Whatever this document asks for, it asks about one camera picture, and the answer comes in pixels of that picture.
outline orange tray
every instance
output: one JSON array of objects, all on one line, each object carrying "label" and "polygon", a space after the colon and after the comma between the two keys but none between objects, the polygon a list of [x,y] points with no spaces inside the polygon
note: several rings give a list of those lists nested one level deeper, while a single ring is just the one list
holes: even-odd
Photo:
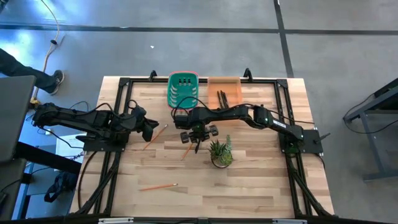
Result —
[{"label": "orange tray", "polygon": [[225,92],[228,106],[242,103],[241,79],[239,77],[209,77],[207,79],[208,107],[221,108],[217,91]]}]

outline orange pencil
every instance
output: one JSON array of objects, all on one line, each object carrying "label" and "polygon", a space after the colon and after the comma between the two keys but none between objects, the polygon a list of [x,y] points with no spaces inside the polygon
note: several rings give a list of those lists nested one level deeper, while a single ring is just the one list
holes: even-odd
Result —
[{"label": "orange pencil", "polygon": [[192,148],[193,143],[188,147],[188,149],[185,151],[184,155],[182,155],[181,161],[184,160],[185,156],[188,154],[188,151]]},{"label": "orange pencil", "polygon": [[143,150],[145,150],[153,141],[155,141],[155,139],[167,128],[167,126],[168,126],[168,124],[166,124],[166,125],[162,128],[162,130],[160,130],[160,131],[156,134],[156,136],[155,136],[154,138],[152,138],[152,140],[150,140],[150,142],[148,142],[148,144],[146,144],[146,146],[144,147]]},{"label": "orange pencil", "polygon": [[144,190],[155,190],[155,189],[161,189],[161,188],[165,188],[165,187],[173,187],[173,186],[177,186],[178,184],[165,184],[165,185],[160,185],[160,186],[156,186],[156,187],[148,187],[145,189],[139,189],[140,191],[144,191]]}]

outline jeans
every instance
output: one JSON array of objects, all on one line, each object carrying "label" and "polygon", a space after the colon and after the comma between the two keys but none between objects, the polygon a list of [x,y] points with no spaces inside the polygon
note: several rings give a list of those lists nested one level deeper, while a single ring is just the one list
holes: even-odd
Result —
[{"label": "jeans", "polygon": [[44,72],[26,67],[18,62],[12,55],[0,49],[0,72],[9,77],[18,77],[24,75],[33,75],[36,77],[35,86],[47,93],[51,93],[57,87],[56,79]]}]

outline potted plant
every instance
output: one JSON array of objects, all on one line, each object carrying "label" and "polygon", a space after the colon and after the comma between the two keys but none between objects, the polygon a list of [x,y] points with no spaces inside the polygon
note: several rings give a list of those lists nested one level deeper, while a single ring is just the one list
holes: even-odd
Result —
[{"label": "potted plant", "polygon": [[213,165],[217,168],[226,168],[231,165],[233,161],[231,150],[232,145],[229,135],[226,136],[226,143],[220,143],[218,140],[212,141],[209,151]]}]

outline black metal frame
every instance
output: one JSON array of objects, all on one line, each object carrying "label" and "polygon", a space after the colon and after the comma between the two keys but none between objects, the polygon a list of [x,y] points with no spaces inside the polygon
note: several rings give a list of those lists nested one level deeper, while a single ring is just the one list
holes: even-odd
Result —
[{"label": "black metal frame", "polygon": [[389,165],[390,162],[386,152],[377,148],[375,143],[375,133],[371,133],[367,119],[368,114],[398,113],[398,110],[396,110],[398,102],[398,78],[373,93],[373,95],[375,96],[375,99],[358,108],[356,111],[347,114],[343,118],[346,123],[351,123],[352,120],[356,118],[361,119],[374,160],[379,169],[377,173],[363,175],[364,181],[398,177],[398,169],[393,169]]},{"label": "black metal frame", "polygon": [[81,164],[63,156],[47,152],[37,147],[17,142],[15,147],[14,159],[24,158],[33,163],[42,164],[54,169],[71,172],[72,174],[79,174]]},{"label": "black metal frame", "polygon": [[[168,78],[167,77],[165,77],[165,78],[154,78],[156,76],[157,76],[156,71],[153,70],[150,73],[149,78],[146,78],[146,77],[142,77],[142,78],[141,77],[140,78],[120,78],[119,86],[118,86],[118,92],[117,92],[117,95],[116,95],[116,101],[115,101],[115,106],[114,106],[115,112],[119,111],[121,100],[122,100],[121,99],[122,98],[122,92],[123,92],[123,89],[125,87],[127,87],[127,94],[126,94],[126,99],[125,99],[123,112],[127,113],[127,111],[128,111],[127,102],[131,99],[132,86],[133,86],[134,83],[151,83],[151,82],[152,83],[167,83],[168,82]],[[282,89],[283,93],[285,95],[286,108],[287,108],[287,111],[288,111],[288,117],[290,119],[290,124],[294,124],[294,121],[292,121],[294,119],[293,108],[292,108],[292,104],[291,104],[291,100],[290,100],[289,87],[288,87],[286,79],[253,79],[252,73],[251,73],[250,69],[248,69],[248,68],[245,69],[243,77],[247,78],[247,79],[241,79],[241,83],[271,84],[271,85],[274,86],[275,98],[276,98],[276,102],[277,102],[277,110],[278,110],[278,113],[279,113],[279,119],[281,121],[284,120],[284,118],[283,118],[283,108],[282,108],[282,99],[280,97],[280,89]],[[207,83],[207,78],[199,78],[199,83]],[[286,145],[286,143],[284,141],[285,141],[284,138],[280,138],[281,147],[284,147]],[[111,152],[105,152],[103,167],[102,167],[102,170],[101,170],[101,176],[99,178],[100,179],[100,181],[99,181],[100,183],[104,180],[104,177],[105,177],[105,175],[106,175],[106,173],[108,171],[110,155],[111,155]],[[117,152],[116,155],[118,157],[120,157],[121,153]],[[296,157],[296,161],[297,161],[298,174],[299,174],[300,178],[302,179],[303,183],[306,184],[305,174],[304,174],[304,167],[303,167],[303,161],[302,161],[302,158],[301,158],[301,154],[297,153],[297,155],[295,157]],[[288,163],[291,158],[289,157],[288,154],[285,154],[285,159],[286,159],[286,163]],[[104,213],[106,213],[106,214],[110,214],[111,213],[111,208],[112,208],[112,204],[113,204],[113,195],[114,195],[114,191],[115,191],[115,187],[116,187],[116,179],[117,179],[118,167],[119,166],[117,165],[115,175],[113,175],[113,177],[111,179],[111,184],[109,186],[108,201],[106,203],[106,208],[104,210]],[[291,171],[289,171],[289,169],[287,169],[287,172],[288,172],[288,177],[289,177],[290,191],[291,191],[291,194],[292,194],[292,203],[293,203],[294,214],[295,214],[295,216],[302,215],[302,212],[301,212],[301,210],[299,208],[299,199],[297,197],[297,190],[296,190],[293,174],[291,173]],[[100,212],[101,201],[102,201],[102,193],[100,193],[97,201],[95,202],[94,213],[99,213]],[[304,201],[305,201],[305,213],[307,215],[312,215],[310,202],[308,201],[308,199],[306,197],[304,197]]]},{"label": "black metal frame", "polygon": [[[125,87],[127,87],[127,95],[125,99],[125,105],[123,111],[127,113],[128,111],[128,101],[131,99],[132,86],[134,83],[167,83],[168,77],[164,78],[155,78],[157,76],[155,71],[152,71],[149,78],[140,77],[140,78],[120,78],[118,93],[116,95],[116,101],[114,110],[115,112],[119,111],[122,92]],[[207,78],[199,78],[199,83],[207,83]],[[279,119],[284,120],[283,117],[283,108],[282,108],[282,99],[280,97],[280,90],[282,89],[285,100],[286,100],[286,108],[288,111],[288,117],[290,119],[290,124],[294,124],[294,116],[293,109],[289,95],[289,87],[286,79],[253,79],[250,70],[247,68],[244,73],[244,79],[241,79],[241,83],[250,83],[250,84],[271,84],[275,90],[275,98],[277,103],[277,110],[279,113]],[[286,147],[286,138],[283,135],[279,135],[280,146],[282,148]],[[112,166],[108,170],[109,159],[111,157],[111,152],[105,152],[104,162],[101,170],[101,177],[99,181],[98,188],[93,192],[93,195],[90,199],[82,206],[82,208],[72,214],[69,214],[64,217],[49,217],[49,218],[32,218],[28,220],[14,220],[8,221],[6,223],[95,223],[99,222],[100,218],[112,218],[111,217],[111,209],[113,205],[113,197],[114,191],[116,188],[116,181],[118,176],[119,162],[121,159],[121,152],[115,152],[114,161]],[[300,223],[379,223],[379,222],[369,222],[362,220],[350,220],[344,218],[338,218],[336,216],[332,216],[326,211],[323,210],[322,207],[318,207],[319,203],[316,201],[315,197],[311,194],[310,190],[307,187],[305,181],[305,174],[303,168],[303,161],[301,157],[301,152],[295,154],[296,162],[297,162],[297,170],[295,170],[292,157],[290,157],[290,153],[284,153],[285,159],[287,163],[287,173],[289,178],[290,192],[292,195],[292,206],[294,210],[294,220],[297,220]],[[102,201],[102,194],[105,185],[111,181],[109,186],[109,194],[106,202],[106,208],[101,213],[100,205]],[[297,197],[297,189],[295,183],[298,183],[300,188],[303,190],[304,202],[305,202],[305,215],[301,212],[299,206],[299,199]],[[92,206],[94,207],[93,214],[88,214]],[[317,211],[319,217],[312,215],[312,206],[315,211]],[[271,219],[271,218],[191,218],[190,221],[187,221],[187,218],[181,217],[135,217],[130,218],[135,222],[181,222],[185,220],[186,222],[196,222],[196,224],[211,224],[211,223],[283,223],[283,219]]]}]

